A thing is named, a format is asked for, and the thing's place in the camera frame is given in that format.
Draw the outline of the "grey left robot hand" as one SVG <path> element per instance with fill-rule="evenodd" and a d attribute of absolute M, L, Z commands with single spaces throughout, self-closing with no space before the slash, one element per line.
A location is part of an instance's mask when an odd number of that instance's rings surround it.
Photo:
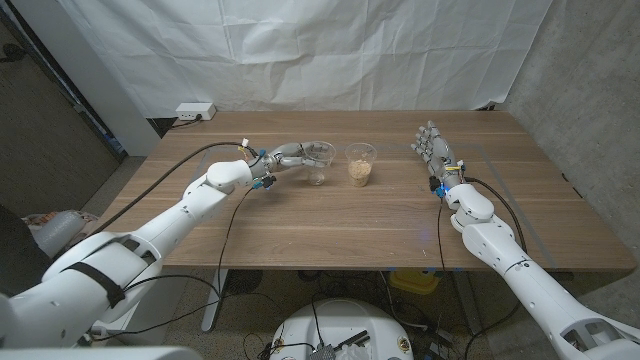
<path fill-rule="evenodd" d="M 319 167 L 318 162 L 312 158 L 312 154 L 324 153 L 326 150 L 327 147 L 319 141 L 287 143 L 251 163 L 251 174 L 256 179 L 293 167 Z"/>

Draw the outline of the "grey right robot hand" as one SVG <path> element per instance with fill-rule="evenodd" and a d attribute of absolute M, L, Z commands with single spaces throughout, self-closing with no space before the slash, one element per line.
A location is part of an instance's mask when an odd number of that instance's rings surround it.
<path fill-rule="evenodd" d="M 449 190 L 463 181 L 462 164 L 456 159 L 453 149 L 441 135 L 434 122 L 420 126 L 411 149 L 426 163 L 429 173 Z"/>

